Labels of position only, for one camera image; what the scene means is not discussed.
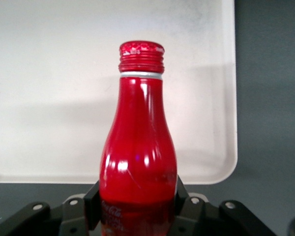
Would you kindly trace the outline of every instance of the gray table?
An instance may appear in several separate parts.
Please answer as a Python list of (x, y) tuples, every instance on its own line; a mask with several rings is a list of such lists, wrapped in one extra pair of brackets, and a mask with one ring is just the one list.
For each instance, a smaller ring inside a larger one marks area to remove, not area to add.
[[(221, 183), (187, 190), (214, 205), (238, 200), (285, 236), (295, 217), (295, 0), (236, 1), (236, 60), (238, 165)], [(55, 207), (90, 187), (0, 184), (0, 222), (30, 202)]]

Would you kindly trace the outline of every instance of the black clamp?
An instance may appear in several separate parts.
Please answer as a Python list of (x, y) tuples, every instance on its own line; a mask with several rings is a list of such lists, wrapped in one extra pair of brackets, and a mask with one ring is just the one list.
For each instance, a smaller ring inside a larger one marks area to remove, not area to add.
[[(100, 221), (99, 182), (83, 196), (72, 196), (50, 209), (45, 202), (28, 204), (0, 224), (0, 236), (88, 236)], [(289, 228), (295, 236), (295, 220)], [(242, 203), (219, 207), (201, 196), (190, 196), (178, 178), (175, 219), (167, 236), (275, 236)]]

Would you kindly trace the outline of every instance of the red bottle cap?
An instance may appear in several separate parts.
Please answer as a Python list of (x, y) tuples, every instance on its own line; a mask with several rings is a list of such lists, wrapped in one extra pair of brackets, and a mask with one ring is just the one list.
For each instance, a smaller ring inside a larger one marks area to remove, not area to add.
[(163, 73), (164, 48), (149, 41), (129, 41), (120, 46), (119, 71)]

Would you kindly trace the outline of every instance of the red bottle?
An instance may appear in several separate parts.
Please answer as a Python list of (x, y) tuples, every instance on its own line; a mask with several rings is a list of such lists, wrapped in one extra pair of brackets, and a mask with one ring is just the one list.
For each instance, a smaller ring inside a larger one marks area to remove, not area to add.
[(162, 98), (164, 49), (120, 46), (118, 107), (100, 166), (103, 236), (164, 236), (174, 218), (175, 150)]

